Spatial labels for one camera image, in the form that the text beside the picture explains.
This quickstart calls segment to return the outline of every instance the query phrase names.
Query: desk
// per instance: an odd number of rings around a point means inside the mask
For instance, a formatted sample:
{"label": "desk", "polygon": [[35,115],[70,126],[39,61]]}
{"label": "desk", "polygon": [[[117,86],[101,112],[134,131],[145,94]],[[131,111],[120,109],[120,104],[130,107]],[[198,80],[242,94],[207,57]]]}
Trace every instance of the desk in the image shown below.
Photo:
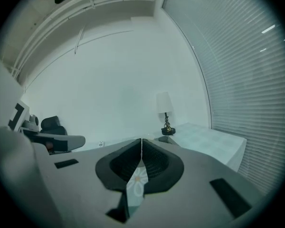
{"label": "desk", "polygon": [[[170,137],[180,147],[210,155],[232,170],[238,171],[245,152],[246,139],[191,123],[175,126],[175,129],[176,133]],[[151,134],[154,135],[155,138],[162,136],[161,131]],[[145,134],[131,138],[105,141],[104,147],[143,136],[145,136]],[[98,142],[91,142],[86,143],[81,148],[73,150],[73,152],[96,148],[98,148]]]}

